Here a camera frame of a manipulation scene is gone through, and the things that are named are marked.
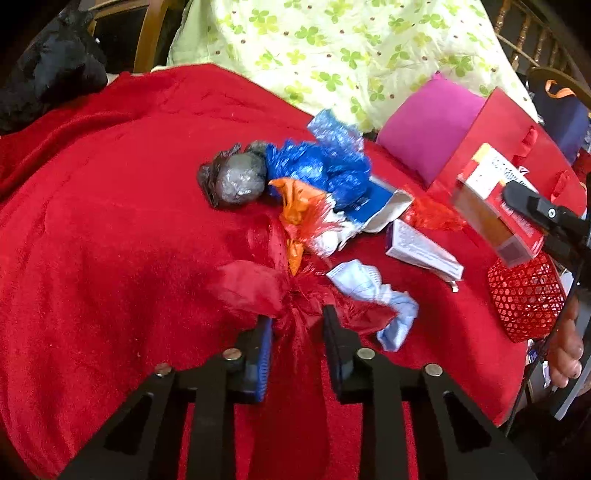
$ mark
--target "metal screw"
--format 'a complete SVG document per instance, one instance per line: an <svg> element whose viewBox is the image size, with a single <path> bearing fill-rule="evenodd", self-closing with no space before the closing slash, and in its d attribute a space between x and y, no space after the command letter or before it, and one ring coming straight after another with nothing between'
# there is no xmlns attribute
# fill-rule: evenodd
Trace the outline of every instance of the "metal screw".
<svg viewBox="0 0 591 480"><path fill-rule="evenodd" d="M242 352L238 348L229 348L224 350L222 356L226 360L238 360L242 356Z"/></svg>
<svg viewBox="0 0 591 480"><path fill-rule="evenodd" d="M432 377L440 377L443 373L443 368L437 364L428 364L425 365L425 372L427 375L431 375Z"/></svg>
<svg viewBox="0 0 591 480"><path fill-rule="evenodd" d="M357 350L357 356L361 360L371 360L373 357L375 357L375 352L371 348L363 347Z"/></svg>
<svg viewBox="0 0 591 480"><path fill-rule="evenodd" d="M165 362L156 365L154 368L154 373L159 377L166 377L171 371L173 371L173 367Z"/></svg>

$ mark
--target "red mesh basket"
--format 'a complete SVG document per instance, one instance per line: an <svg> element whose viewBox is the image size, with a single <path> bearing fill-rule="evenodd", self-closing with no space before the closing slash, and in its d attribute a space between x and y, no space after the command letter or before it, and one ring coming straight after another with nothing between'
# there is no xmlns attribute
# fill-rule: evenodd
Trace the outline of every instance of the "red mesh basket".
<svg viewBox="0 0 591 480"><path fill-rule="evenodd" d="M488 271L488 284L503 328L515 343L547 336L566 298L556 267L544 253L514 268L498 260Z"/></svg>

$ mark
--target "blue plastic bag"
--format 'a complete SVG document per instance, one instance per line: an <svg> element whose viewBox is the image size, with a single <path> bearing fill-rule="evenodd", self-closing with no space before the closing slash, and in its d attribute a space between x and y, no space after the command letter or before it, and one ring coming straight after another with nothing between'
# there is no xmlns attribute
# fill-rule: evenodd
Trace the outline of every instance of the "blue plastic bag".
<svg viewBox="0 0 591 480"><path fill-rule="evenodd" d="M363 137L355 128L339 122L332 111L322 110L308 124L318 140L285 142L267 146L268 179L291 177L332 194L336 209L343 209L363 195L369 186L371 164L363 154Z"/></svg>

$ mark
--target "pink pillow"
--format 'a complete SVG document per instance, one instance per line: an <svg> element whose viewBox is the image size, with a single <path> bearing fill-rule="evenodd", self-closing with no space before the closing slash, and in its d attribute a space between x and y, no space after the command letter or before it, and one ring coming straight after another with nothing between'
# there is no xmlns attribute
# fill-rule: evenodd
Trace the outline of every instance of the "pink pillow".
<svg viewBox="0 0 591 480"><path fill-rule="evenodd" d="M437 72L388 118L377 143L428 187L456 151L486 99Z"/></svg>

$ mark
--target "light blue cloth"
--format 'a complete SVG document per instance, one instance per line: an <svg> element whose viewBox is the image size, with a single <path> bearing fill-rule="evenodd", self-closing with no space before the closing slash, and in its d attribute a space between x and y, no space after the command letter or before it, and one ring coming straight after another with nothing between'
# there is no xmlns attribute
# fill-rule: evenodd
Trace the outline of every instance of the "light blue cloth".
<svg viewBox="0 0 591 480"><path fill-rule="evenodd" d="M341 263L326 276L345 295L355 300L388 305L398 312L388 326L377 333L384 350L397 352L418 315L418 303L408 293L393 291L390 284L382 285L379 270L371 265L363 265L359 260Z"/></svg>

